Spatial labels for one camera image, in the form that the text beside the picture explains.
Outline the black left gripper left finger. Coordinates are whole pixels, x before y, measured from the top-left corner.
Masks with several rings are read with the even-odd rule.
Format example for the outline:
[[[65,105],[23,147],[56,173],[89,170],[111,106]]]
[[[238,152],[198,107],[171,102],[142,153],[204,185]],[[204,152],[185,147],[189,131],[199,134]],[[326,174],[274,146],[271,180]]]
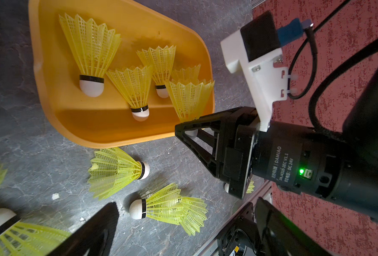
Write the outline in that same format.
[[[49,255],[108,256],[114,241],[118,219],[119,212],[116,203],[106,204]]]

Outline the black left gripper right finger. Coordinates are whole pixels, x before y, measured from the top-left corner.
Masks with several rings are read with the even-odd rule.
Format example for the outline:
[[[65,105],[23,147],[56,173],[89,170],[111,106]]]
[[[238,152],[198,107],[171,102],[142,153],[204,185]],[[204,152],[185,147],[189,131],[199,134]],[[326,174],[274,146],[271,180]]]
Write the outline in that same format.
[[[255,206],[256,252],[266,256],[329,256],[278,209],[263,198]]]

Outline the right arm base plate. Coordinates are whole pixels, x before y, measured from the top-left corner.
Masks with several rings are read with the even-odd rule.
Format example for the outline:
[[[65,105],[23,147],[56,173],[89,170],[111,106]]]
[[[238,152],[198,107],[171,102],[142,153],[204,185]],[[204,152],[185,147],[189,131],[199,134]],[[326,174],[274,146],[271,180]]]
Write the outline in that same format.
[[[217,235],[218,255],[229,256],[236,247],[256,252],[259,242],[253,204],[246,203]]]

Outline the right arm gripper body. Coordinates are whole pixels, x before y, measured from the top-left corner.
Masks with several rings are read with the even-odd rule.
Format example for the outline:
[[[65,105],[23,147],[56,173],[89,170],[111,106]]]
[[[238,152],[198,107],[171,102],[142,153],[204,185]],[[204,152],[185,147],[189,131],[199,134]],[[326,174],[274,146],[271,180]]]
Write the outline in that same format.
[[[244,198],[250,176],[250,158],[258,133],[255,108],[239,107],[218,113],[214,124],[215,178],[229,184],[229,194]]]

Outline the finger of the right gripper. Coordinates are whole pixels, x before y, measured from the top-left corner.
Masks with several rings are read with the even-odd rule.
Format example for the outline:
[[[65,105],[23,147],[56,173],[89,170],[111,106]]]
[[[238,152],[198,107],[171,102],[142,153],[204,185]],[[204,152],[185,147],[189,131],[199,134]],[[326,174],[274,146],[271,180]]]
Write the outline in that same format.
[[[215,178],[224,178],[227,147],[234,144],[233,110],[177,124],[175,136],[187,146]]]

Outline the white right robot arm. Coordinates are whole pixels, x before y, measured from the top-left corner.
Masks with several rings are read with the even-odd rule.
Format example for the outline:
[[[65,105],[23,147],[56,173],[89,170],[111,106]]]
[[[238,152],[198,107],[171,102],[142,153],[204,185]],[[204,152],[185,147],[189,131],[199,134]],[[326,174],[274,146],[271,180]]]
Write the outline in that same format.
[[[325,89],[376,51],[365,47],[321,83],[309,102],[312,127],[273,122],[260,132],[257,111],[238,107],[178,124],[175,135],[234,197],[244,197],[255,175],[284,191],[312,195],[378,223],[378,69],[342,132],[324,128],[315,114]]]

